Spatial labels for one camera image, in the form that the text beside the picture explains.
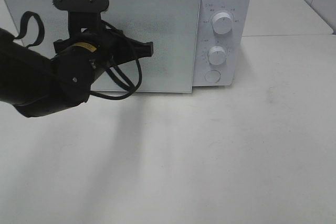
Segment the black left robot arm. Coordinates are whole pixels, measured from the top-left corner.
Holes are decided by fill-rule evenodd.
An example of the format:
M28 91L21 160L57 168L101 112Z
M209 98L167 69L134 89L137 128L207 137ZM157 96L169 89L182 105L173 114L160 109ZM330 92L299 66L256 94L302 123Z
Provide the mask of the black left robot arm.
M56 55L47 58L15 43L15 37L1 30L1 101L11 104L25 117L40 117L73 108L90 96L123 100L136 92L120 65L153 55L152 42L126 37L117 29L101 33L85 30L54 43ZM106 73L124 90L110 96L92 90L93 83Z

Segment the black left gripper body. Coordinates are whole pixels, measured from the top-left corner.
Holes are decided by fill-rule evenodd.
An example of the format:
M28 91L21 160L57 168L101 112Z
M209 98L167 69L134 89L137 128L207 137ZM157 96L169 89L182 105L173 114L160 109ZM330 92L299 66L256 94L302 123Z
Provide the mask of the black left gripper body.
M122 31L104 29L94 33L88 29L68 39L54 41L55 53L79 53L89 61L106 62L110 66L121 65L136 58L152 57L153 42L140 42L126 37Z

